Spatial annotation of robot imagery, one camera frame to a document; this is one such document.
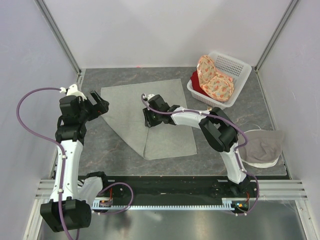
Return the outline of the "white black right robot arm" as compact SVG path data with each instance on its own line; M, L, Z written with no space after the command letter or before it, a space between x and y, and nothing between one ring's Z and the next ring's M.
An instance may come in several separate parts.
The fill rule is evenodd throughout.
M141 100L145 105L142 111L146 127L152 128L163 123L201 130L210 147L222 157L230 182L230 193L240 197L247 191L250 177L238 151L238 134L244 133L221 108L199 111L179 105L169 106L159 94L142 94Z

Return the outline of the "grey cloth napkin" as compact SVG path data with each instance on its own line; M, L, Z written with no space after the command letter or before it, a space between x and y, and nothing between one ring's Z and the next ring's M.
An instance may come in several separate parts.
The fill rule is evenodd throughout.
M126 144L146 160L197 154L190 126L164 123L151 128L145 126L142 94L161 95L170 106L187 106L180 79L103 87L100 95L109 102L109 110L102 115L103 119Z

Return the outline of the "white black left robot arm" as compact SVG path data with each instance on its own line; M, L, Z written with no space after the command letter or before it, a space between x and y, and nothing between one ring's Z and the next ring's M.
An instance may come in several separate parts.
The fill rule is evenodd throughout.
M40 215L55 233L89 227L95 198L104 197L110 191L102 171L89 173L83 185L78 185L86 123L109 110L109 103L96 91L91 91L90 95L95 104L80 92L68 93L59 100L61 116L55 132L58 143L55 182L48 203L40 207Z

